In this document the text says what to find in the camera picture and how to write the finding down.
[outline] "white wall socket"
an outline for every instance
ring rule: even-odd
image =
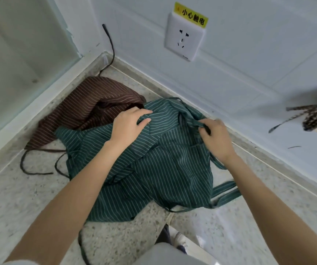
[[[168,17],[165,47],[192,61],[204,35],[205,29],[172,12]]]

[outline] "hand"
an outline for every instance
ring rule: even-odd
[[[124,151],[131,143],[134,142],[143,128],[151,121],[150,118],[146,118],[137,125],[139,117],[149,113],[152,113],[152,111],[133,107],[118,114],[113,121],[110,141]]]
[[[205,128],[199,128],[199,133],[209,151],[223,164],[235,156],[226,126],[221,120],[202,119],[199,122],[207,125],[211,130],[209,135]]]

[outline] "forearm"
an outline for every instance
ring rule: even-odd
[[[235,155],[225,166],[280,265],[317,264],[317,235]]]
[[[39,214],[6,261],[59,264],[86,221],[121,150],[106,142],[89,164]]]

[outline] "person's left arm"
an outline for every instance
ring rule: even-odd
[[[150,118],[137,125],[140,116],[152,113],[131,108],[113,122],[111,139],[72,179],[31,224],[5,262],[30,260],[39,265],[59,264],[84,225],[112,165],[138,137]]]

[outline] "striped fabric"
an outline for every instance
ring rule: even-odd
[[[154,200],[167,210],[176,205],[187,209],[215,208],[240,196],[234,181],[212,187],[212,157],[202,142],[197,120],[204,116],[183,102],[163,98],[148,102],[153,111],[151,122],[113,165],[88,217],[90,221],[130,221]],[[88,129],[71,130],[60,127],[56,136],[68,153],[67,167],[74,178],[110,139],[112,124]],[[214,203],[211,198],[220,196]]]
[[[59,126],[85,130],[112,123],[117,115],[135,103],[143,107],[143,96],[125,85],[106,78],[88,77],[38,123],[25,149],[38,149],[56,139]]]

